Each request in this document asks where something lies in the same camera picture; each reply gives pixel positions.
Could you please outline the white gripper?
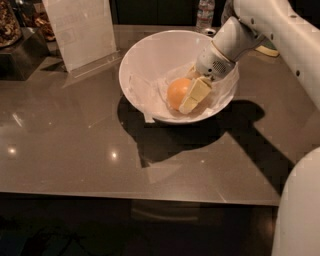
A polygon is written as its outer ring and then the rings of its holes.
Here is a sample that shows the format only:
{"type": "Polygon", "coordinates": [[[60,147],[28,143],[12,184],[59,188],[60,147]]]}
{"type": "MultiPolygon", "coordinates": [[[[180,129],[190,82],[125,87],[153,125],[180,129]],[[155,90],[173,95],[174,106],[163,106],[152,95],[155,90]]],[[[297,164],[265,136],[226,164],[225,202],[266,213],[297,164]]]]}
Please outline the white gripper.
{"type": "Polygon", "coordinates": [[[228,60],[213,43],[209,43],[196,59],[195,66],[192,66],[186,78],[191,84],[182,99],[179,111],[182,114],[192,112],[211,92],[213,81],[224,79],[235,67],[235,63],[228,60]]]}

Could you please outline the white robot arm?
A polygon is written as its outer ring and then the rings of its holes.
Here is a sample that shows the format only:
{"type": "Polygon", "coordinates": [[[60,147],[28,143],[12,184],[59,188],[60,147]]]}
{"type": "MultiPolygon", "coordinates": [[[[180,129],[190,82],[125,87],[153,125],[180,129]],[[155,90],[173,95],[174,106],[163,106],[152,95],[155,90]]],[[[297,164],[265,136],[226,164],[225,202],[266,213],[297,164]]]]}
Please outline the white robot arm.
{"type": "MultiPolygon", "coordinates": [[[[320,108],[320,31],[288,0],[232,0],[233,14],[197,57],[193,74],[219,81],[267,39],[320,108]]],[[[320,148],[305,155],[284,186],[272,256],[320,256],[320,148]]]]}

